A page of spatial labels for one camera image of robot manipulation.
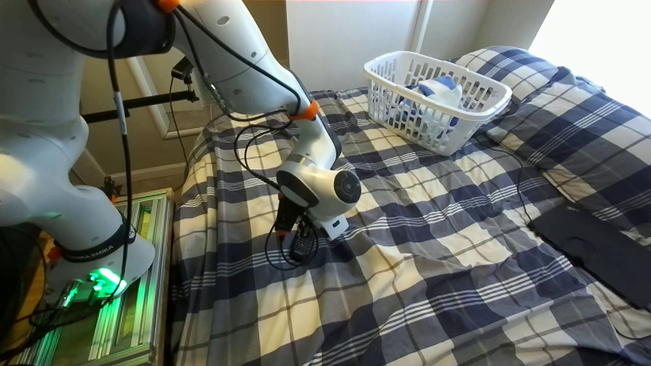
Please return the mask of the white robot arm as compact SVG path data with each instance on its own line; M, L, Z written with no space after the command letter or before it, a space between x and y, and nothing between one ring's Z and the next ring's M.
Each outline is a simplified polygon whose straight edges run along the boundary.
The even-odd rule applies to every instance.
M96 187L70 171L90 137L82 118L88 58L115 61L180 48L215 100L239 113L302 124L277 173L280 205L336 238L360 181L334 167L339 145L320 105L271 52L243 0L0 0L0 223L35 223L64 252L49 291L90 280L112 295L141 278L154 246Z

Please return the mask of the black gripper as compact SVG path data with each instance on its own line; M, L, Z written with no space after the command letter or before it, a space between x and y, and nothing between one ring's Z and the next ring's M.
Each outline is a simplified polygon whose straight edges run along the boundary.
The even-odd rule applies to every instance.
M315 226L307 218L306 209L278 198L278 211L272 223L272 231L278 245L280 258L286 265L310 265L318 255Z

